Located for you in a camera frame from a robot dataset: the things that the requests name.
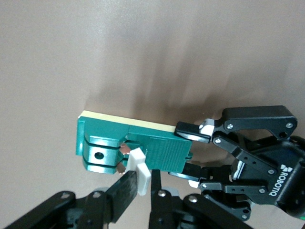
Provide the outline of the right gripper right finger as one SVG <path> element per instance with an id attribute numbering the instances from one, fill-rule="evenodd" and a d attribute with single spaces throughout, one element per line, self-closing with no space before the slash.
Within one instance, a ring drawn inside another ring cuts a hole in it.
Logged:
<path id="1" fill-rule="evenodd" d="M 160 170 L 152 171 L 150 229 L 250 229 L 251 226 L 200 194 L 184 199 L 162 188 Z"/>

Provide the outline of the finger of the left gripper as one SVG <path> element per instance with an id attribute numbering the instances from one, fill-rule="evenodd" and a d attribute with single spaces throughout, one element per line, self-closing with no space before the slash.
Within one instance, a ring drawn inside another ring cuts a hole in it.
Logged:
<path id="1" fill-rule="evenodd" d="M 189 185 L 198 188 L 201 195 L 241 220 L 251 216 L 252 194 L 266 191 L 265 183 L 258 180 L 236 181 L 231 178 L 231 166 L 200 167 L 186 163 L 181 173 L 169 175 L 187 179 Z"/>
<path id="2" fill-rule="evenodd" d="M 240 130 L 267 130 L 277 142 L 287 140 L 297 127 L 297 118 L 283 105 L 225 108 L 218 120 L 207 118 L 200 125 L 178 122 L 175 134 L 185 139 L 213 143 L 250 167 L 274 175 L 277 167 L 256 156 L 247 147 L 250 140 Z"/>

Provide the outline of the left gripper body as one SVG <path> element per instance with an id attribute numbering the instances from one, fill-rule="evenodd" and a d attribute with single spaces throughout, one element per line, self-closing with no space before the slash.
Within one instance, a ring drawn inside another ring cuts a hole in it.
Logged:
<path id="1" fill-rule="evenodd" d="M 256 141 L 245 141 L 245 147 L 260 159 L 275 165 L 276 172 L 258 171 L 245 165 L 238 181 L 246 183 L 241 193 L 253 203 L 273 205 L 286 214 L 305 218 L 305 140 L 292 136 L 279 141 L 266 137 Z"/>

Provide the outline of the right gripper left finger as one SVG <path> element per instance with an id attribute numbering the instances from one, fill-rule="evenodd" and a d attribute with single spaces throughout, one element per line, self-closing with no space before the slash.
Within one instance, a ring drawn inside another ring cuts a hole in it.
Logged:
<path id="1" fill-rule="evenodd" d="M 106 191 L 83 198 L 61 191 L 8 225 L 9 229 L 106 229 L 137 195 L 137 175 L 129 171 Z"/>

